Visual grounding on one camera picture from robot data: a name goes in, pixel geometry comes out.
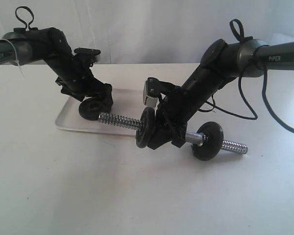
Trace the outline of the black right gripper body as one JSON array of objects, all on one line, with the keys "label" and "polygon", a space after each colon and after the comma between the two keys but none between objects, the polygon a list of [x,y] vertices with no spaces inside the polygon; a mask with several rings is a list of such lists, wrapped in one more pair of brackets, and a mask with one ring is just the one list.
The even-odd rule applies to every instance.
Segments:
[{"label": "black right gripper body", "polygon": [[175,125],[188,124],[198,110],[198,92],[186,88],[161,88],[155,124],[168,127],[172,134]]}]

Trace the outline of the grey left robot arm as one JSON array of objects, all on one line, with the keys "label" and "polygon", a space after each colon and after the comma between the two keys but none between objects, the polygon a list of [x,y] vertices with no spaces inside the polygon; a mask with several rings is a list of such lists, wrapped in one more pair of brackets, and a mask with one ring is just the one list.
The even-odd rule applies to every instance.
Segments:
[{"label": "grey left robot arm", "polygon": [[57,75],[61,93],[80,101],[84,107],[110,112],[112,85],[93,75],[91,67],[100,60],[101,51],[78,47],[71,49],[63,31],[50,27],[25,30],[15,28],[0,39],[0,65],[23,66],[44,61]]}]

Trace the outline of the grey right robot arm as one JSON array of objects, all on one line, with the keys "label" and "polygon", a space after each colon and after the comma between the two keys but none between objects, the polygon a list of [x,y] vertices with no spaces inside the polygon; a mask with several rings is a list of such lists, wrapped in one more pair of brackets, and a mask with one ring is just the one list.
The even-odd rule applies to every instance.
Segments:
[{"label": "grey right robot arm", "polygon": [[148,78],[145,97],[154,98],[158,105],[157,110],[144,109],[137,145],[157,149],[171,142],[181,147],[188,121],[216,91],[236,78],[266,77],[269,70],[294,71],[294,42],[269,46],[253,38],[234,44],[218,39],[182,86]]}]

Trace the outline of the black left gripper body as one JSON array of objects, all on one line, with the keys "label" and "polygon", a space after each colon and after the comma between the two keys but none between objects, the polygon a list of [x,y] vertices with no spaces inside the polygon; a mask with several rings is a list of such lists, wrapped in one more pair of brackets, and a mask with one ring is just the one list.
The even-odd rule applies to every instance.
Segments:
[{"label": "black left gripper body", "polygon": [[85,97],[94,97],[102,94],[104,83],[97,80],[89,71],[56,70],[58,78],[55,83],[66,87],[74,94],[83,94]]}]

